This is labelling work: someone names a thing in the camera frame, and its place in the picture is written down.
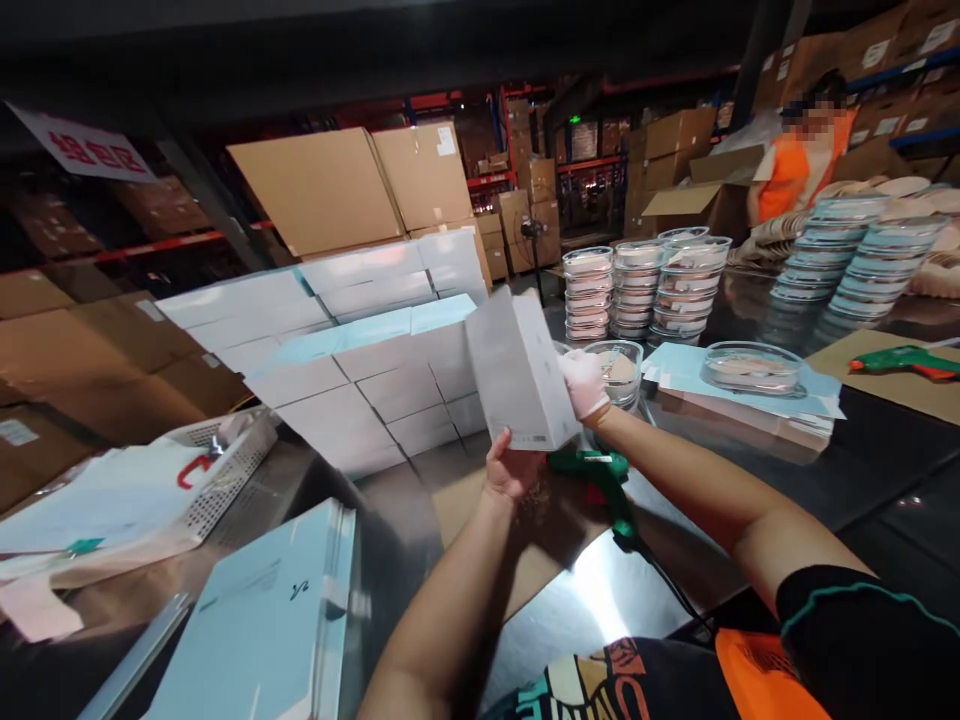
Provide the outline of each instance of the tan box lid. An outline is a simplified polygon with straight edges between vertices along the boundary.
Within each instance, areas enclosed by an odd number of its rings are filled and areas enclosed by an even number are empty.
[[[407,230],[473,215],[453,123],[386,130],[373,142]]]
[[[227,148],[294,255],[403,234],[362,128]]]

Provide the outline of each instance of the latex glove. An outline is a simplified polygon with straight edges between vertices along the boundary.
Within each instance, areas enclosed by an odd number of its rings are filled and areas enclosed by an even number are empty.
[[[559,360],[577,420],[583,420],[610,404],[599,355],[571,350]]]

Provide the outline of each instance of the stainless steel table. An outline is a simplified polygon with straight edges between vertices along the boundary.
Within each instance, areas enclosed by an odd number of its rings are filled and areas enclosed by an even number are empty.
[[[760,339],[809,354],[853,328],[826,322],[820,308],[771,306],[766,278],[727,273],[701,344]],[[545,310],[558,339],[563,309]],[[918,340],[960,335],[960,307],[918,298],[898,303],[878,325]],[[834,531],[922,486],[960,456],[960,428],[844,389],[830,447],[817,456],[791,443],[672,398],[647,400],[654,421],[743,466],[797,501]],[[442,554],[430,495],[480,467],[489,447],[473,436],[424,453],[352,486],[296,436],[274,448],[204,546],[184,556],[73,593],[89,630],[59,643],[29,646],[9,625],[0,632],[0,694],[11,717],[73,718],[175,592],[199,592],[213,563],[289,517],[338,497],[361,510],[364,592],[384,598],[366,620],[364,678],[390,631]],[[641,532],[694,604],[708,611],[745,587],[718,547],[636,471],[627,490]],[[656,572],[622,553],[608,531],[506,623],[491,650],[481,707],[535,678],[552,659],[590,652],[623,635],[665,637],[689,621]],[[140,717],[164,666],[141,682],[121,717]],[[47,689],[56,678],[57,692]]]

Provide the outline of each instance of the round plastic dish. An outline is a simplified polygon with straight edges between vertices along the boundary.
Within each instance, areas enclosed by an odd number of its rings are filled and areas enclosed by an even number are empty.
[[[700,377],[728,390],[790,395],[802,367],[801,358],[776,345],[734,340],[707,347]]]
[[[658,268],[663,265],[663,244],[660,239],[622,242],[617,245],[614,267],[623,270]]]
[[[704,292],[720,284],[723,268],[698,272],[666,270],[660,274],[660,289],[667,292]]]
[[[896,275],[884,275],[878,273],[866,273],[856,270],[847,270],[847,274],[840,281],[840,288],[855,293],[874,293],[886,295],[891,293],[903,292],[910,284],[910,278],[913,273],[898,273]]]
[[[836,282],[843,276],[842,267],[821,267],[819,265],[807,265],[797,262],[795,257],[787,259],[784,263],[783,272],[780,277],[784,280],[793,282]]]
[[[716,296],[716,288],[700,292],[681,293],[658,290],[656,307],[667,312],[697,314],[709,311],[713,307],[713,299]]]
[[[850,261],[850,270],[867,273],[881,273],[886,275],[912,274],[923,263],[927,256],[927,249],[910,252],[883,252],[861,248]]]
[[[607,247],[573,250],[563,256],[566,275],[590,275],[613,269],[613,250]]]
[[[653,309],[654,326],[665,334],[699,335],[707,326],[710,311],[699,313],[675,313],[659,308]]]
[[[663,251],[664,270],[699,272],[722,268],[730,252],[730,238],[702,235],[692,239],[668,240]]]
[[[899,292],[880,295],[837,290],[836,295],[830,301],[829,308],[834,312],[871,320],[881,318],[893,310],[893,306],[899,297]]]
[[[587,345],[583,351],[600,356],[603,383],[610,402],[617,407],[626,407],[637,399],[642,347],[629,341],[606,340]]]
[[[843,220],[809,220],[803,228],[803,237],[821,243],[859,242],[867,232],[863,223],[851,224]]]
[[[813,207],[810,219],[873,221],[880,217],[889,200],[889,197],[880,193],[820,198]]]
[[[816,302],[830,297],[836,286],[835,282],[795,282],[780,277],[770,294],[788,302]]]
[[[862,247],[932,246],[949,223],[946,215],[884,220],[870,226]]]
[[[653,301],[657,297],[656,289],[649,288],[617,288],[613,291],[613,304],[622,305],[631,308],[649,308],[653,307]]]
[[[655,288],[660,280],[660,269],[652,270],[617,270],[616,285],[618,288]]]

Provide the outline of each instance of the cardboard box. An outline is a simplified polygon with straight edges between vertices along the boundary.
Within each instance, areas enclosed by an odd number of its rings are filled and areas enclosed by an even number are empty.
[[[389,423],[387,430],[407,457],[460,439],[443,405]]]
[[[894,45],[891,66],[957,47],[960,7],[955,0],[913,0]]]
[[[361,128],[227,149],[294,255],[403,234],[373,140]]]
[[[690,177],[695,183],[752,182],[766,150],[752,145],[731,152],[707,155],[690,161]]]
[[[373,142],[407,230],[473,215],[453,123],[378,132]]]
[[[847,82],[896,64],[894,43],[907,9],[907,3],[898,5],[843,34],[838,67]]]
[[[505,280],[510,275],[510,271],[507,269],[506,253],[507,251],[503,247],[487,250],[487,267],[490,268],[490,277],[494,280]]]
[[[747,236],[747,186],[704,183],[658,192],[643,217],[654,221],[654,230],[706,225],[714,235],[733,239],[734,246]]]
[[[65,308],[75,303],[39,270],[0,275],[0,320]]]
[[[549,452],[580,432],[537,298],[502,287],[465,324],[492,439],[509,427],[514,450]]]
[[[717,109],[681,110],[647,126],[645,157],[654,160],[688,148],[709,148]]]

